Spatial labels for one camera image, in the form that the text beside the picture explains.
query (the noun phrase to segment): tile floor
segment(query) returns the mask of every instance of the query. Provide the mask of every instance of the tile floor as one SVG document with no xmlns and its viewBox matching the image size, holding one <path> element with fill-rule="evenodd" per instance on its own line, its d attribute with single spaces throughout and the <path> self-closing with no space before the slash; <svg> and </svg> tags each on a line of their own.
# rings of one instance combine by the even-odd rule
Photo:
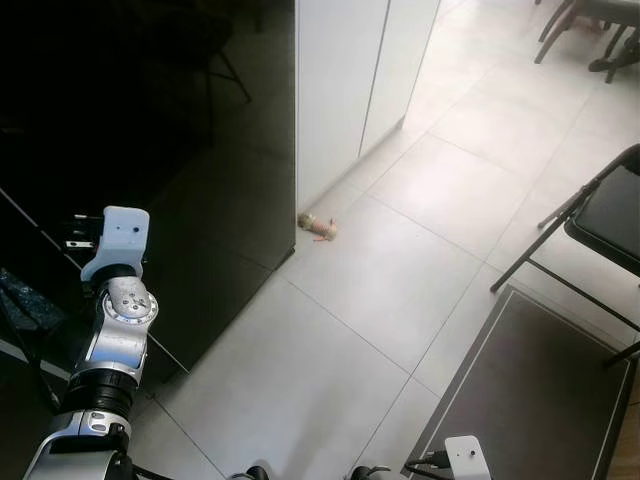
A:
<svg viewBox="0 0 640 480">
<path fill-rule="evenodd" d="M 640 75 L 586 65 L 611 35 L 589 23 L 543 65 L 544 0 L 443 0 L 402 130 L 312 211 L 335 242 L 296 254 L 193 374 L 137 417 L 131 454 L 181 479 L 266 462 L 275 480 L 398 468 L 491 311 L 489 285 L 536 222 L 640 135 Z M 632 275 L 559 232 L 539 261 L 640 318 Z M 520 288 L 615 346 L 620 322 L 523 267 Z"/>
</svg>

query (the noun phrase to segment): black chair seat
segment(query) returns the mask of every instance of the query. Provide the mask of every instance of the black chair seat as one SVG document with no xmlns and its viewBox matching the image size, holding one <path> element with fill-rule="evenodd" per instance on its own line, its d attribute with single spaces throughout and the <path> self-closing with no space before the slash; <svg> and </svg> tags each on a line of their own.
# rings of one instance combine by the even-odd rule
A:
<svg viewBox="0 0 640 480">
<path fill-rule="evenodd" d="M 637 159 L 608 175 L 565 222 L 567 234 L 640 277 L 640 175 Z"/>
</svg>

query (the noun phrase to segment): white cabinet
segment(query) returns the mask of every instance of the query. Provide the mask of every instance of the white cabinet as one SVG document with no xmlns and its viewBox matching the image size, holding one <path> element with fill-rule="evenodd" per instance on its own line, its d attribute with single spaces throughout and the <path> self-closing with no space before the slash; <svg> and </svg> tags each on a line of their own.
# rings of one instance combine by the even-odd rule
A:
<svg viewBox="0 0 640 480">
<path fill-rule="evenodd" d="M 366 155 L 404 117 L 438 3 L 390 0 L 360 155 Z"/>
<path fill-rule="evenodd" d="M 387 0 L 298 0 L 298 206 L 358 158 Z"/>
</svg>

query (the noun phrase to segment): black glossy cabinet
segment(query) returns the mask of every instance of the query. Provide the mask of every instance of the black glossy cabinet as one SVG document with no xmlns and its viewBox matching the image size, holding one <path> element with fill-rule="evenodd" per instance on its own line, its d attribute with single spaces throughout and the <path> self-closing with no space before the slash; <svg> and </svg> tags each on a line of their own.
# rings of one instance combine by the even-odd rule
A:
<svg viewBox="0 0 640 480">
<path fill-rule="evenodd" d="M 293 0 L 10 1 L 0 31 L 0 188 L 58 242 L 148 210 L 151 333 L 192 367 L 293 251 Z M 79 310 L 77 269 L 0 214 L 0 266 Z"/>
</svg>

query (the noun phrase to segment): white cabinet door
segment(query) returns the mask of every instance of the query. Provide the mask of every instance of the white cabinet door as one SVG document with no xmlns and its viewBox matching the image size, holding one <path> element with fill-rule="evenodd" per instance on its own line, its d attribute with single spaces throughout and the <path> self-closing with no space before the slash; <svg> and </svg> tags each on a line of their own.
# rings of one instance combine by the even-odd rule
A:
<svg viewBox="0 0 640 480">
<path fill-rule="evenodd" d="M 404 117 L 440 0 L 390 0 L 361 155 Z"/>
<path fill-rule="evenodd" d="M 298 207 L 358 158 L 387 0 L 298 0 Z"/>
</svg>

